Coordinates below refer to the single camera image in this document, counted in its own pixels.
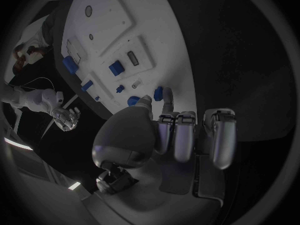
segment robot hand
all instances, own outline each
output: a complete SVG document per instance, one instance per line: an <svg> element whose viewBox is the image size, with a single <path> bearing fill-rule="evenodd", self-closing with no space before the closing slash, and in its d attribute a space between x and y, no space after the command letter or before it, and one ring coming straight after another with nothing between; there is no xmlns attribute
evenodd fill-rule
<svg viewBox="0 0 300 225"><path fill-rule="evenodd" d="M75 129L78 124L81 113L77 107L75 107L74 110L75 112L73 109L66 110L64 108L57 107L52 112L54 122L64 132Z"/></svg>

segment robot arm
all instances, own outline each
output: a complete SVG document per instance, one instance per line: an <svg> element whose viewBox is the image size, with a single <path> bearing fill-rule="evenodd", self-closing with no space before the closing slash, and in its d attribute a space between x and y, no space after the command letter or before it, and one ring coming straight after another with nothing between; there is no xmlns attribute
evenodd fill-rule
<svg viewBox="0 0 300 225"><path fill-rule="evenodd" d="M44 112L54 118L56 125L65 131L76 128L80 118L80 111L77 107L75 112L61 107L64 101L63 92L55 92L53 89L36 89L24 91L21 87L4 86L2 102L11 104L15 108L27 107L33 112Z"/></svg>

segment cable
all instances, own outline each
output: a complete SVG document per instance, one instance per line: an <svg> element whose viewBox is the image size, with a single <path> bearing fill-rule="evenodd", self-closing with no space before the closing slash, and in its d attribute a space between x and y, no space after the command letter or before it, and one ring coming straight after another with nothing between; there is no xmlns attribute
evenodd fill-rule
<svg viewBox="0 0 300 225"><path fill-rule="evenodd" d="M34 80L30 81L30 82L27 82L27 83L25 83L25 84L23 84L23 85L12 85L12 84L10 84L10 83L8 83L8 82L6 82L6 81L4 81L4 82L5 82L7 85L10 85L10 86L13 86L13 87L23 87L23 88L27 88L27 89L35 89L35 90L36 90L36 88L26 87L26 86L24 86L24 85L30 84L30 83L32 83L33 81L37 80L37 79L47 79L48 81L50 81L50 83L52 84L53 90L55 91L55 88L54 88L54 85L53 85L52 81L51 81L49 78L42 77L42 76L41 76L41 77L38 77L38 78L36 78L36 79L34 79Z"/></svg>

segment person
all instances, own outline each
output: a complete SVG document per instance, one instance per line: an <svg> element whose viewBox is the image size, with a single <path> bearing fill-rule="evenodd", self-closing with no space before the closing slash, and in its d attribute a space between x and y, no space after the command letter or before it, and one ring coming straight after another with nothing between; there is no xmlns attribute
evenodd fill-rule
<svg viewBox="0 0 300 225"><path fill-rule="evenodd" d="M54 9L42 23L41 28L28 41L22 42L12 51L12 56L16 59L12 67L14 75L18 75L25 63L34 64L41 59L51 48L53 44L53 30L57 8Z"/></svg>

